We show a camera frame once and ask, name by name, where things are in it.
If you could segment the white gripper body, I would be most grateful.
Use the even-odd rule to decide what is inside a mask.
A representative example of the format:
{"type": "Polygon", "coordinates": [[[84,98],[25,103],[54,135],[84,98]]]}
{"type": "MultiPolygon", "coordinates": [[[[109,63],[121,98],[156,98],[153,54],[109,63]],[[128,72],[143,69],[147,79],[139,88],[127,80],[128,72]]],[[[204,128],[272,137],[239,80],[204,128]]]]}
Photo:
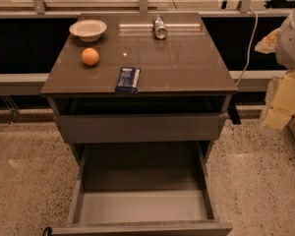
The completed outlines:
{"type": "Polygon", "coordinates": [[[279,80],[271,106],[289,115],[295,114],[295,71],[279,80]]]}

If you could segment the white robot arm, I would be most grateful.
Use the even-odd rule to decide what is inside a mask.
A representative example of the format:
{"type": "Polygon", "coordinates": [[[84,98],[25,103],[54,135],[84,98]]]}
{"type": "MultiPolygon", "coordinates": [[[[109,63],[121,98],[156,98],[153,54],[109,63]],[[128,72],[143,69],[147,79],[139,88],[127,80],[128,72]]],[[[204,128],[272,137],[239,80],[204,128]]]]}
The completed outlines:
{"type": "Polygon", "coordinates": [[[274,53],[286,74],[268,86],[267,108],[263,116],[266,127],[281,131],[295,115],[295,9],[279,29],[273,30],[255,46],[257,52],[274,53]]]}

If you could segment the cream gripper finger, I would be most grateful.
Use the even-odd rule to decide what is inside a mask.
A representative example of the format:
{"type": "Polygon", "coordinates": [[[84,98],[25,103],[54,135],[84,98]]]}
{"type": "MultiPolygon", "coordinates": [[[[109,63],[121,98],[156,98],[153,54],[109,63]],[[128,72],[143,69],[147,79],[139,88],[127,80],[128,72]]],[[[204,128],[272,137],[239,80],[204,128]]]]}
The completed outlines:
{"type": "Polygon", "coordinates": [[[274,29],[271,31],[267,36],[265,36],[256,44],[255,50],[262,54],[274,53],[279,33],[280,29],[274,29]]]}
{"type": "Polygon", "coordinates": [[[269,129],[281,131],[292,119],[292,116],[280,109],[266,109],[264,113],[264,125],[269,129]]]}

